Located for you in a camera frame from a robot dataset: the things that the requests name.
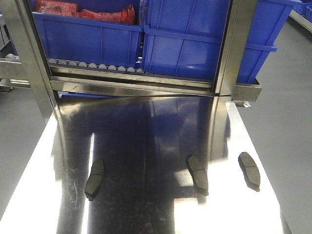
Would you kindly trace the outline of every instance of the gray floor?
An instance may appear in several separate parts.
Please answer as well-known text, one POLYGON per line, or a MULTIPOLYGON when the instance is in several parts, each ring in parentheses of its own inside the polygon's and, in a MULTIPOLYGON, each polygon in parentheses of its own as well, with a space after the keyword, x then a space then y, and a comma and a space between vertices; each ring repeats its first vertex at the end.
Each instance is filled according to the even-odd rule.
POLYGON ((263 91, 241 117, 293 234, 312 233, 312 34, 292 19, 258 80, 263 91))
POLYGON ((31 90, 0 94, 0 217, 44 129, 31 90))
MULTIPOLYGON (((312 197, 312 35, 292 20, 276 41, 258 80, 263 92, 240 109, 293 234, 307 234, 312 197), (293 217, 293 210, 302 216, 293 217)), ((44 128, 29 90, 0 95, 0 216, 44 128)))

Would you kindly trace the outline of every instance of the metal frame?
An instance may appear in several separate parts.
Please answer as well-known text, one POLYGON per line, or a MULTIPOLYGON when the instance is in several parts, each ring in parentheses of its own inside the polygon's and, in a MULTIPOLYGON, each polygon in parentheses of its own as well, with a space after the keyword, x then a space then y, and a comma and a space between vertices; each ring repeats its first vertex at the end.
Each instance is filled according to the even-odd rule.
POLYGON ((310 33, 312 33, 312 22, 308 21, 299 13, 294 10, 291 11, 290 17, 292 17, 295 21, 301 24, 305 29, 307 29, 310 33))
POLYGON ((140 97, 229 96, 238 100, 255 100, 261 86, 236 84, 236 79, 256 4, 257 0, 231 1, 217 76, 214 83, 208 83, 172 76, 49 66, 28 0, 0 0, 0 9, 21 60, 0 60, 1 78, 4 79, 0 85, 30 86, 45 119, 57 102, 56 91, 140 97))

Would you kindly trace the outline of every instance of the blue plastic bin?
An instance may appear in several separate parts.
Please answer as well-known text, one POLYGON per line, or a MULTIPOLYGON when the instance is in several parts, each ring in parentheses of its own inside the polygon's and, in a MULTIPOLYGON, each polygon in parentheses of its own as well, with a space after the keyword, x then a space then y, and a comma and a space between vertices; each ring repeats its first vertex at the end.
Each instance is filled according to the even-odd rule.
MULTIPOLYGON (((299 0, 259 0, 248 43, 273 45, 299 0)), ((150 0, 151 28, 221 38, 228 0, 150 0)))
POLYGON ((229 0, 150 0, 151 28, 221 38, 229 0))
POLYGON ((146 72, 213 79, 221 40, 144 26, 142 65, 146 72))
MULTIPOLYGON (((156 30, 144 26, 142 64, 146 72, 213 80, 221 39, 156 30)), ((275 46, 248 44, 238 82, 253 83, 269 52, 275 46)))
POLYGON ((299 0, 258 0, 248 43, 273 45, 293 6, 299 0))
POLYGON ((312 0, 301 0, 302 3, 298 6, 295 6, 293 10, 301 15, 307 14, 307 7, 312 6, 312 0))
POLYGON ((277 46, 247 44, 237 78, 238 83, 253 84, 270 52, 277 46))
POLYGON ((312 6, 307 7, 307 20, 312 22, 312 6))
MULTIPOLYGON (((99 0, 72 2, 84 2, 81 9, 94 10, 96 3, 97 11, 106 9, 99 0)), ((125 67, 134 67, 138 60, 141 26, 37 12, 33 15, 48 58, 125 67)))

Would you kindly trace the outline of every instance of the stainless steel table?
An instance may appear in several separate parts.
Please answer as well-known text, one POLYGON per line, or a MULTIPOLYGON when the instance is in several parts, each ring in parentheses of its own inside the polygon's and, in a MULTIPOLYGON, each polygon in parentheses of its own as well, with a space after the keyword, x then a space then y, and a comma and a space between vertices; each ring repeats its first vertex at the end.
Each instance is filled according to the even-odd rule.
POLYGON ((0 222, 6 234, 288 234, 274 191, 228 97, 62 98, 0 222), (238 163, 256 162, 260 191, 238 163), (187 166, 204 165, 209 195, 187 166), (84 195, 91 165, 105 177, 84 195))

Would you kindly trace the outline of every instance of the red brake pad stack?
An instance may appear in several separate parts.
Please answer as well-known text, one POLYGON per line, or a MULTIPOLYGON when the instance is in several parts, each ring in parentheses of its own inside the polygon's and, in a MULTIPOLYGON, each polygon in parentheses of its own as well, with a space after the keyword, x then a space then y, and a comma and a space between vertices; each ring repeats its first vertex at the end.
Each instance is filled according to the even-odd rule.
POLYGON ((79 4, 56 1, 56 0, 36 0, 35 11, 62 16, 72 16, 73 12, 79 11, 79 4))
POLYGON ((127 8, 123 8, 119 12, 93 12, 86 9, 83 9, 81 11, 80 17, 86 18, 86 19, 95 19, 95 20, 104 20, 109 22, 116 22, 116 23, 129 23, 134 24, 135 23, 135 9, 133 5, 128 6, 127 8))
POLYGON ((93 12, 86 9, 79 11, 79 4, 58 0, 36 0, 35 11, 62 16, 73 16, 85 19, 103 20, 116 23, 134 24, 136 13, 131 4, 119 12, 93 12))

